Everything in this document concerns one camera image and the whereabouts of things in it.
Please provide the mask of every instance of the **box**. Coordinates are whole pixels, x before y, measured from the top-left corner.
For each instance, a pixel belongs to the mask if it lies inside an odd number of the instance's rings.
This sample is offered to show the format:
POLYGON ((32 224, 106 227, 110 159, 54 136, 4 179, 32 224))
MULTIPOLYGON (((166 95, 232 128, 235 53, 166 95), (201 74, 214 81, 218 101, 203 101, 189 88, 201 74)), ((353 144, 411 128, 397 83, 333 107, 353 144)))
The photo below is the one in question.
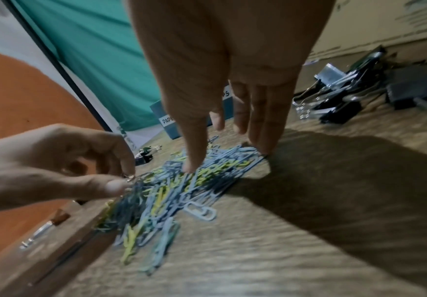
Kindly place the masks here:
POLYGON ((426 38, 427 0, 337 0, 309 60, 426 38))
MULTIPOLYGON (((178 128, 176 125, 176 121, 171 118, 163 108, 161 101, 156 102, 155 104, 150 106, 151 110, 158 118, 159 122, 163 126, 164 130, 168 134, 171 139, 176 139, 180 137, 178 132, 178 128)), ((225 119, 229 119, 233 117, 233 95, 230 89, 229 84, 225 86, 223 89, 223 110, 225 114, 225 119)), ((212 125, 212 120, 208 117, 206 122, 207 126, 212 125)))

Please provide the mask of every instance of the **blue box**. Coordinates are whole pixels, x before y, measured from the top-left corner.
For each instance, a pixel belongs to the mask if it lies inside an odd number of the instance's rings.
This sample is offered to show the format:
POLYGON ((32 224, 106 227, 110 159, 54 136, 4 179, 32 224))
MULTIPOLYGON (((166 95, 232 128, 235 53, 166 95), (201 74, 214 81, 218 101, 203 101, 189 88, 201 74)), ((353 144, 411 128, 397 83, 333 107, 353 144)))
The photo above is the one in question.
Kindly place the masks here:
MULTIPOLYGON (((150 106, 151 110, 158 118, 159 122, 163 126, 164 130, 168 134, 171 139, 176 139, 180 137, 178 132, 178 128, 176 125, 176 121, 174 121, 165 111, 161 101, 156 102, 155 104, 150 106)), ((229 119, 233 117, 233 95, 231 93, 231 89, 229 84, 225 86, 223 89, 223 110, 225 114, 225 119, 229 119)), ((208 117, 208 121, 206 123, 207 126, 212 125, 212 120, 208 117)))

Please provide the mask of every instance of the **tent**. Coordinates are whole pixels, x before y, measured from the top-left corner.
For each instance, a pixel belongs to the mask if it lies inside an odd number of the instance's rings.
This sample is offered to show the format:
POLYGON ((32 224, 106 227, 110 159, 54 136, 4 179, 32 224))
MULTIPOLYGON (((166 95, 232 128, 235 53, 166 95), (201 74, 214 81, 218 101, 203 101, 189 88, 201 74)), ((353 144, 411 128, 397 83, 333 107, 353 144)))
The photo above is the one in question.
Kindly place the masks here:
POLYGON ((40 69, 133 149, 162 130, 150 110, 159 90, 120 0, 0 0, 0 53, 40 69))

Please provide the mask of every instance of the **white fabric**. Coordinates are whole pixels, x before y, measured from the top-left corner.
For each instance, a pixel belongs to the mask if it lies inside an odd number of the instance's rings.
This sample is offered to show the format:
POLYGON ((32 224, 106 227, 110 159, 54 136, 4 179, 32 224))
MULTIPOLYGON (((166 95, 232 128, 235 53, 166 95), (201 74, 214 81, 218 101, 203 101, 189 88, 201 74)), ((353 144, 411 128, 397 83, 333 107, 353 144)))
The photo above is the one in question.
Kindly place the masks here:
MULTIPOLYGON (((54 82, 62 86, 78 101, 80 99, 63 79, 60 73, 55 69, 52 63, 42 53, 39 47, 34 43, 32 38, 21 27, 19 22, 7 10, 0 0, 0 54, 21 60, 27 64, 39 69, 43 74, 48 76, 54 82)), ((115 118, 97 99, 96 95, 81 81, 76 74, 64 66, 70 77, 81 89, 88 101, 94 106, 96 111, 101 115, 107 125, 114 131, 120 132, 120 127, 115 118)), ((127 136, 134 146, 132 149, 139 148, 162 130, 161 125, 140 129, 137 131, 127 131, 127 136)))

